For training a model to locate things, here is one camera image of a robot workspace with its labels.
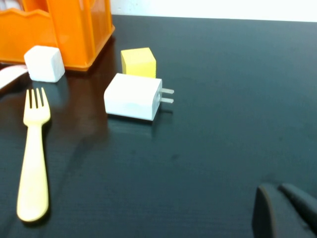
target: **yellow cube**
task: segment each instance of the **yellow cube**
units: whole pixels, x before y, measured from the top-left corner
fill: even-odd
[[[121,51],[122,73],[143,76],[149,78],[157,77],[157,61],[150,48],[140,48]]]

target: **orange basket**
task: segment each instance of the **orange basket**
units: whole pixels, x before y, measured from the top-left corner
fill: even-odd
[[[110,0],[23,0],[0,11],[0,61],[24,63],[35,45],[58,47],[66,69],[87,71],[114,31]]]

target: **fork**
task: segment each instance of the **fork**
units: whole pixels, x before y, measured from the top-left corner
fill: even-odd
[[[40,91],[26,91],[23,122],[28,127],[24,151],[22,172],[17,199],[17,215],[25,222],[36,221],[45,215],[49,208],[49,190],[46,175],[42,125],[51,118],[49,103],[42,88],[43,104]]]

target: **white power adapter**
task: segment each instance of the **white power adapter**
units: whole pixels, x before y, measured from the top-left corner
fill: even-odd
[[[173,103],[163,98],[162,93],[173,94],[174,90],[162,88],[162,80],[117,73],[105,91],[107,114],[154,120],[161,102]]]

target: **fork handle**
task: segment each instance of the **fork handle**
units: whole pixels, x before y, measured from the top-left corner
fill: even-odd
[[[28,127],[19,193],[17,215],[22,221],[41,218],[49,208],[49,190],[45,168],[42,126]]]

